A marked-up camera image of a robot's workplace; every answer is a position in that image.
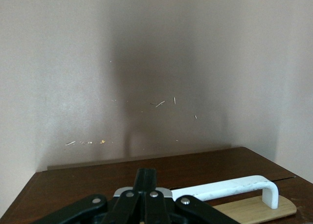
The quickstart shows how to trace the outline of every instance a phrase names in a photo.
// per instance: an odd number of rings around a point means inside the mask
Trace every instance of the white handle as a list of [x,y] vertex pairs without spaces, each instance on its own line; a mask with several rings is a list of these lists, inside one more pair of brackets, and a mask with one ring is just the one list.
[[278,188],[275,183],[260,175],[172,190],[172,194],[173,200],[176,200],[183,195],[191,195],[201,201],[209,201],[260,189],[263,190],[262,201],[271,209],[277,209]]

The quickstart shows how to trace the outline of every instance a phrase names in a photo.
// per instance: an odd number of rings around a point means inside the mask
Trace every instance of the white wall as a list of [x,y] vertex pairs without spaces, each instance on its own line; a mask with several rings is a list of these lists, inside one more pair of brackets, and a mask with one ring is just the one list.
[[313,181],[312,1],[0,0],[0,216],[47,166],[213,143]]

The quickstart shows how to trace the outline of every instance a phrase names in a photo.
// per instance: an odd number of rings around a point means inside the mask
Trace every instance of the wooden table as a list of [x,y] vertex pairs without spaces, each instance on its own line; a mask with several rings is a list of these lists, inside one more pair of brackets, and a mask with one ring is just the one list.
[[[244,148],[111,163],[35,173],[0,224],[28,224],[87,195],[100,193],[110,200],[115,190],[132,186],[138,168],[156,168],[158,187],[188,187],[209,182],[262,175],[278,186],[280,195],[297,207],[296,215],[269,224],[313,222],[313,184]],[[249,192],[210,201],[211,205],[261,195]]]

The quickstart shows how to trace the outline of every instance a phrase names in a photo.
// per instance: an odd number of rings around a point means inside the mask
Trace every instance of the light wood board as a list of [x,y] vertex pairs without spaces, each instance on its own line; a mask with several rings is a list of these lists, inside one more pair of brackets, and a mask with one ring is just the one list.
[[282,196],[279,196],[277,209],[271,209],[263,203],[262,196],[224,203],[216,205],[214,208],[241,224],[264,223],[293,215],[297,212],[296,206],[290,200]]

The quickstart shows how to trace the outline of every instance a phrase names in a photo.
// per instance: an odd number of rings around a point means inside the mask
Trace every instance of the screw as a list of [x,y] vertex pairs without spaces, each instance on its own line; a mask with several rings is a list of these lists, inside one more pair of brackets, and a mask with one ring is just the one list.
[[130,191],[130,192],[127,192],[127,193],[126,193],[126,196],[127,196],[127,197],[133,197],[134,194],[133,194],[133,192]]
[[190,204],[190,200],[187,199],[187,198],[182,198],[182,199],[180,200],[180,202],[181,202],[182,204]]
[[94,199],[92,200],[92,203],[99,203],[99,202],[101,202],[101,199],[100,199],[100,198],[94,198]]
[[158,193],[156,192],[156,191],[152,191],[151,193],[150,193],[150,196],[151,197],[157,197],[158,196]]

